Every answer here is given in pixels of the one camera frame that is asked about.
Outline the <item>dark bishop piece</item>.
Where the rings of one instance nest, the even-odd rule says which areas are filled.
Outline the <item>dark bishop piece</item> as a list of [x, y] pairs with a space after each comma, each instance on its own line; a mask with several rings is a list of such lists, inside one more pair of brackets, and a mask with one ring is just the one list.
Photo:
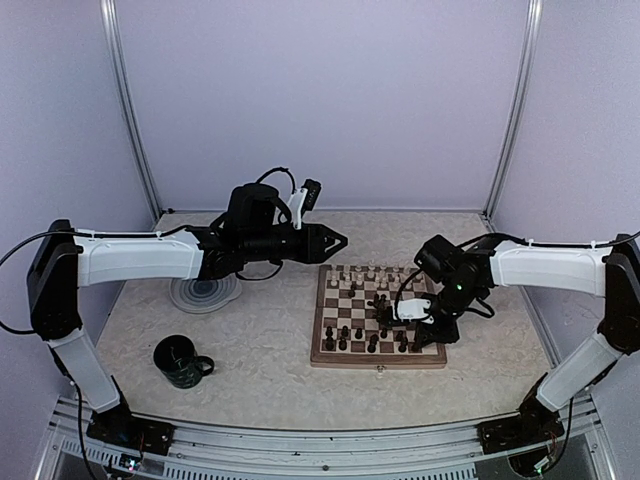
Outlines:
[[405, 353], [408, 346], [408, 339], [403, 331], [397, 333], [395, 341], [397, 343], [397, 352]]

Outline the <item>dark knight piece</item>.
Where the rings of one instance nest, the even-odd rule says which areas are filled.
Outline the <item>dark knight piece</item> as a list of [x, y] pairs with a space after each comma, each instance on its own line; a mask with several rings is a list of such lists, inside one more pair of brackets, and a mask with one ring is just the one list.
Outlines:
[[379, 336], [377, 334], [373, 334], [369, 339], [369, 343], [367, 345], [367, 352], [368, 353], [375, 353], [376, 349], [377, 349], [378, 342], [379, 342]]

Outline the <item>dark rook piece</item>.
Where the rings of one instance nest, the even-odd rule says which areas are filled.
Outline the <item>dark rook piece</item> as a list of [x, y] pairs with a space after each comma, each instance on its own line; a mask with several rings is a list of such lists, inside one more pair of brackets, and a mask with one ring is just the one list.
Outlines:
[[335, 350], [335, 340], [332, 337], [327, 337], [325, 339], [325, 349], [327, 351], [334, 351]]

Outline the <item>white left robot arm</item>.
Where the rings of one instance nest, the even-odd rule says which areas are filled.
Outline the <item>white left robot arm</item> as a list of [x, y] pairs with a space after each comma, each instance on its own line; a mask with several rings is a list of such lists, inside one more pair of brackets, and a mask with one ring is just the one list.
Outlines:
[[227, 210], [210, 225], [164, 232], [76, 230], [65, 219], [51, 224], [27, 274], [31, 326], [115, 442], [133, 443], [140, 424], [83, 326], [79, 289], [142, 279], [218, 280], [250, 262], [321, 264], [348, 239], [304, 222], [320, 189], [308, 179], [283, 201], [276, 188], [248, 183], [232, 191]]

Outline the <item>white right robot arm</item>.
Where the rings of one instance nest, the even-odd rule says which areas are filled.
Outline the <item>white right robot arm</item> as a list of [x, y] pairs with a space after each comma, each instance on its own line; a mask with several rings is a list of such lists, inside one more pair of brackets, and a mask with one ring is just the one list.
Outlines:
[[[536, 243], [507, 234], [485, 233], [459, 245], [441, 235], [424, 242], [413, 259], [417, 268], [440, 286], [412, 307], [398, 302], [404, 318], [417, 324], [421, 345], [454, 345], [470, 342], [474, 374], [468, 388], [457, 388], [460, 400], [447, 406], [443, 395], [434, 395], [435, 409], [447, 422], [486, 418], [500, 414], [502, 420], [484, 423], [486, 451], [511, 444], [531, 444], [545, 432], [565, 430], [559, 412], [588, 387], [597, 387], [616, 364], [633, 366], [639, 351], [639, 246], [634, 236], [620, 234], [605, 243]], [[520, 387], [509, 387], [515, 373], [495, 367], [491, 355], [500, 341], [515, 351], [512, 334], [491, 330], [489, 346], [483, 348], [479, 332], [495, 315], [486, 300], [495, 288], [523, 289], [531, 298], [545, 328], [545, 339], [554, 342], [560, 325], [588, 318], [593, 327], [584, 340], [566, 353], [561, 362], [540, 377], [525, 393], [514, 414], [507, 414]]]

